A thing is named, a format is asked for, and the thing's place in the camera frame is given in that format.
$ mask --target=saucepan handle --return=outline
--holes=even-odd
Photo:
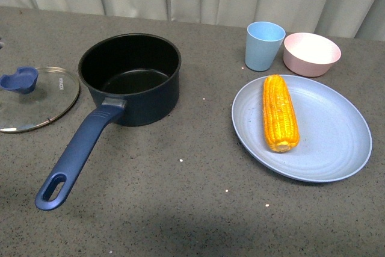
[[[104,101],[85,118],[37,193],[37,208],[48,211],[64,203],[103,129],[123,115],[124,107],[125,101]],[[50,200],[60,183],[63,186],[56,198]]]

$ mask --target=table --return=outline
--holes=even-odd
[[[314,80],[363,114],[373,149],[358,174],[307,184],[244,149],[231,107],[248,82],[293,74],[244,64],[245,28],[0,7],[1,73],[57,66],[123,33],[151,33],[182,55],[180,98],[147,126],[105,128],[67,201],[34,199],[94,104],[86,87],[48,126],[0,135],[2,256],[382,256],[385,254],[385,42],[330,37],[342,57]]]

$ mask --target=corn cob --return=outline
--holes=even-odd
[[[289,90],[280,75],[268,76],[263,84],[263,125],[273,151],[286,152],[300,141]]]

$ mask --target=lid knob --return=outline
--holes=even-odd
[[[39,72],[34,67],[18,67],[13,75],[0,77],[0,88],[20,94],[31,93],[36,87],[38,75]]]

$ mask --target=black saucepan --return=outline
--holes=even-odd
[[[78,69],[97,108],[80,125],[37,193],[36,207],[52,210],[64,203],[106,125],[141,126],[165,117],[179,98],[180,64],[177,47],[150,34],[123,34],[90,48]]]

